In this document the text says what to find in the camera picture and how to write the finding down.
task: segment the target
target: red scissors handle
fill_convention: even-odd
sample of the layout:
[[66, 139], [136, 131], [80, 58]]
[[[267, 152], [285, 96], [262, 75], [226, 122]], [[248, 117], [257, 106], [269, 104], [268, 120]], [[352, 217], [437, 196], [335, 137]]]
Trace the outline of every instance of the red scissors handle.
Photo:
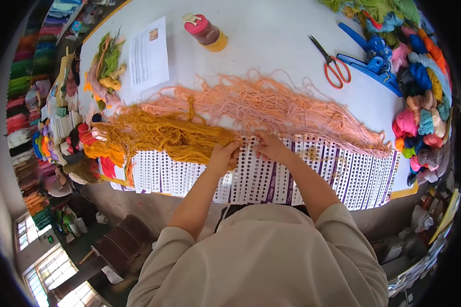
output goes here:
[[[343, 88], [343, 83], [350, 83], [350, 81], [352, 80], [350, 70], [349, 70], [348, 66], [343, 61], [341, 61], [341, 60], [339, 60], [338, 58], [335, 58], [335, 57], [331, 57], [331, 58], [333, 60], [335, 60], [334, 63], [335, 63], [336, 70], [338, 71], [338, 73], [336, 73], [336, 71], [331, 66], [329, 66], [328, 64], [325, 63], [324, 64], [324, 74], [326, 76], [326, 79], [328, 80], [328, 82], [331, 84], [332, 87], [334, 87], [335, 89], [342, 89]], [[345, 79], [345, 77], [342, 74], [342, 71], [340, 70], [340, 67], [338, 66], [338, 64], [336, 62], [339, 62], [340, 64], [342, 64], [345, 67], [345, 69], [347, 70], [348, 76], [349, 76], [348, 80]], [[335, 85], [335, 84], [333, 84], [331, 82], [331, 79], [330, 79], [330, 77], [328, 75], [328, 69], [332, 71], [333, 75], [335, 75], [337, 80], [340, 82], [340, 86], [337, 86], [337, 85]]]

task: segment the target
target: printed instruction sheet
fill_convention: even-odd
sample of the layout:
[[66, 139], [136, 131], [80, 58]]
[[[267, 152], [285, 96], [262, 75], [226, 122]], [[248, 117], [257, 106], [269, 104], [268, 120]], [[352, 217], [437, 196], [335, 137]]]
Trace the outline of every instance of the printed instruction sheet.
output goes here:
[[169, 80], [166, 17], [132, 36], [129, 66], [132, 89], [143, 91]]

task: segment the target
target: hand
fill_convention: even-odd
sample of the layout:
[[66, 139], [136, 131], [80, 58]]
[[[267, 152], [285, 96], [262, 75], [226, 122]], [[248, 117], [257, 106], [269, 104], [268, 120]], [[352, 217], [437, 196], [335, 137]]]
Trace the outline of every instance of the hand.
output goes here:
[[240, 146], [239, 141], [234, 141], [226, 147], [216, 144], [206, 170], [220, 178], [227, 170], [235, 169]]
[[257, 158], [261, 156], [264, 161], [272, 160], [281, 164], [287, 164], [294, 156], [294, 153], [276, 136], [263, 130], [255, 131], [253, 134], [261, 139], [259, 145], [256, 146]]

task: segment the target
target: blue plastic tool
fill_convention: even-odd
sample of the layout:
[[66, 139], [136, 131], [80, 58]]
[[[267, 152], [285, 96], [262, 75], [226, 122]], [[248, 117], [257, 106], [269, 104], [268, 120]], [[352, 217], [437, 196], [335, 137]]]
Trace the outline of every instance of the blue plastic tool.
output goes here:
[[393, 73], [383, 72], [380, 75], [378, 75], [378, 73], [371, 70], [375, 68], [379, 69], [380, 67], [382, 67], [383, 59], [381, 57], [374, 57], [368, 65], [366, 63], [363, 63], [362, 61], [359, 61], [356, 58], [352, 58], [341, 53], [337, 54], [336, 57], [343, 61], [345, 64], [348, 64], [351, 67], [359, 71], [362, 71], [364, 74], [368, 75], [377, 82], [386, 86], [398, 97], [402, 96], [398, 83], [396, 83], [396, 76]]
[[344, 23], [339, 23], [338, 27], [345, 31], [367, 53], [367, 63], [341, 53], [337, 54], [336, 57], [345, 64], [362, 71], [386, 86], [398, 97], [401, 97], [400, 88], [396, 83], [396, 76], [390, 72], [391, 62], [389, 62], [389, 59], [392, 57], [393, 52], [391, 48], [386, 46], [384, 40], [378, 35], [372, 35], [371, 39], [366, 41], [360, 34]]

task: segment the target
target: window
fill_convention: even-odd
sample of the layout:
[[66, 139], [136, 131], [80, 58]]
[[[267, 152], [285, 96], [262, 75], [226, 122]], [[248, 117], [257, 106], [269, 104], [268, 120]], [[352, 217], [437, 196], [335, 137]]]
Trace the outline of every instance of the window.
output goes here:
[[[77, 268], [61, 247], [25, 275], [29, 290], [40, 307], [48, 307], [46, 293], [77, 273]], [[98, 307], [101, 298], [88, 282], [67, 294], [58, 307]]]
[[17, 223], [17, 238], [19, 250], [25, 249], [32, 241], [51, 229], [51, 225], [38, 230], [32, 217], [28, 214], [22, 221]]

